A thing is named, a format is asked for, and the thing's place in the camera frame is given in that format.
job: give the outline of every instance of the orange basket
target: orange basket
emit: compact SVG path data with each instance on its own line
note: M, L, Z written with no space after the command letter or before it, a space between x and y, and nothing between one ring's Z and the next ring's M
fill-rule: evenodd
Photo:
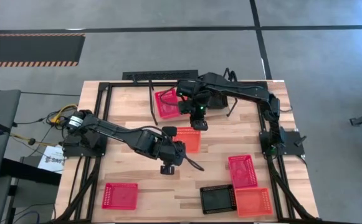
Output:
M272 206L267 188L235 189L237 214L240 217L271 215Z
M177 127L174 141L185 143L186 153L198 153L200 151L200 131L191 127Z

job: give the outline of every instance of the gray floor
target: gray floor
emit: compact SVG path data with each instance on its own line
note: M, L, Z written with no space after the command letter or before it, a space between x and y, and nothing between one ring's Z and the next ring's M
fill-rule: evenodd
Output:
M360 0L256 2L262 26L362 25ZM0 29L253 24L248 0L0 0ZM286 81L297 126L308 136L304 146L320 216L362 223L362 126L348 122L362 115L362 30L263 35L272 76ZM79 66L0 68L0 89L79 94L84 80L119 80L127 71L198 69L203 74L226 67L239 79L264 78L254 31L87 34ZM32 121L77 101L22 95L16 120ZM38 139L47 128L33 124L15 132ZM58 140L57 131L47 138ZM6 157L29 153L11 141ZM48 218L51 208L46 209Z

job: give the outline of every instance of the red basket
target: red basket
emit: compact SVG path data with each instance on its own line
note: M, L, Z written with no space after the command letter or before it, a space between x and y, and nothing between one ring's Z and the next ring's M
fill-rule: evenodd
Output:
M231 156L228 157L228 161L232 184L235 189L257 186L257 177L250 155Z
M103 209L135 210L138 199L138 184L106 183Z
M235 189L235 198L237 214L240 217L272 214L272 206L267 188Z
M175 117L181 115L179 113L178 98L176 97L175 90L170 90L161 97L161 99L164 102L169 103L169 104L174 104L174 105L169 105L169 104L163 103L160 100L160 96L165 91L159 91L159 92L155 93L155 99L156 99L158 114L160 115L160 118L170 119L170 118L175 118Z
M191 127L176 128L174 141L185 143L187 153L198 153L200 151L200 139L200 131L196 131Z

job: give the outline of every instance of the white paper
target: white paper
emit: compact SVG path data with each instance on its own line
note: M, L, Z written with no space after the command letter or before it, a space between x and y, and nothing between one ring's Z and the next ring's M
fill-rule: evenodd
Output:
M61 174L64 168L62 147L47 146L44 154L45 155L42 156L41 160L39 161L38 168Z

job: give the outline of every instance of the black plastic tray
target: black plastic tray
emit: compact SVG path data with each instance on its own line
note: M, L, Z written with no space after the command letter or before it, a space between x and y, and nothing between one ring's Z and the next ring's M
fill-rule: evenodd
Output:
M233 186L220 185L200 188L203 214L231 212L236 210L236 199Z

